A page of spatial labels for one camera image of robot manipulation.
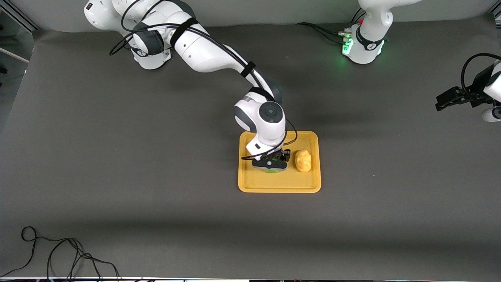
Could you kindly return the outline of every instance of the floor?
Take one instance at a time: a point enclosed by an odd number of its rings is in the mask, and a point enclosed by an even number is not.
[[[0,30],[0,47],[29,60],[34,46],[31,33],[19,27],[2,12],[0,12],[0,24],[4,28]],[[28,65],[4,53],[0,53],[0,65],[7,68],[6,74],[0,74],[2,83],[0,87],[1,133]]]

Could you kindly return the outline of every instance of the metal frame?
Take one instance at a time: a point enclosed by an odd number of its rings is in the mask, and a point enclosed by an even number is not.
[[[496,20],[496,27],[501,28],[501,0],[498,0],[487,13],[493,13]]]
[[[0,47],[0,53],[7,54],[7,55],[9,55],[9,56],[13,57],[13,58],[14,58],[14,59],[16,59],[16,60],[20,60],[20,61],[21,61],[21,62],[23,62],[23,63],[27,63],[27,64],[28,64],[28,63],[30,62],[29,60],[27,60],[27,59],[25,59],[25,58],[23,58],[23,57],[21,57],[21,56],[18,56],[18,55],[16,55],[16,54],[12,53],[11,51],[6,50],[6,49],[1,48],[1,47]]]
[[[7,13],[16,23],[28,30],[29,32],[39,30],[30,18],[28,18],[19,8],[17,8],[10,0],[0,0],[0,8]]]

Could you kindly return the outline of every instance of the robot end effector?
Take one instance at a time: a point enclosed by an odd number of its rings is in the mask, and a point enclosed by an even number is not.
[[[501,78],[499,77],[501,64],[499,62],[496,61],[478,73],[471,86],[465,88],[455,86],[437,96],[436,110],[442,111],[447,107],[464,103],[470,103],[473,108],[482,104],[493,104],[494,107],[482,112],[482,119],[487,122],[501,121]]]

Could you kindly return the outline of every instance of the connector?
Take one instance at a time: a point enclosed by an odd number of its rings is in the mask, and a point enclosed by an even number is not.
[[[346,37],[346,38],[351,38],[351,32],[349,31],[339,31],[338,36],[341,37]]]

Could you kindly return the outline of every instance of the black strap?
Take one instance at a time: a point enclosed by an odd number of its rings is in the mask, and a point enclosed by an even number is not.
[[[181,35],[183,35],[183,33],[189,28],[191,27],[192,25],[196,25],[198,24],[198,21],[195,20],[195,18],[189,18],[188,20],[186,20],[186,22],[182,23],[179,25],[179,27],[176,29],[176,31],[174,32],[174,34],[172,35],[172,37],[170,38],[170,45],[172,47],[175,47],[176,45],[176,42],[177,40],[179,39],[179,37],[181,37]]]
[[[273,98],[273,96],[271,94],[268,93],[268,91],[262,89],[262,88],[259,88],[259,87],[253,87],[249,90],[249,92],[254,92],[254,93],[257,93],[261,96],[264,96],[266,98],[266,100],[268,101],[272,101],[272,102],[275,102],[275,99]]]
[[[247,77],[251,73],[252,69],[254,69],[255,67],[256,64],[253,61],[249,61],[245,66],[245,68],[240,73],[240,75],[243,76],[244,78]]]
[[[355,37],[357,38],[358,42],[360,42],[365,50],[367,51],[372,51],[374,49],[376,49],[376,47],[379,46],[379,44],[381,44],[381,42],[383,42],[384,38],[378,40],[378,41],[370,41],[368,39],[365,39],[362,34],[360,33],[360,27],[357,28],[357,32],[355,32]]]

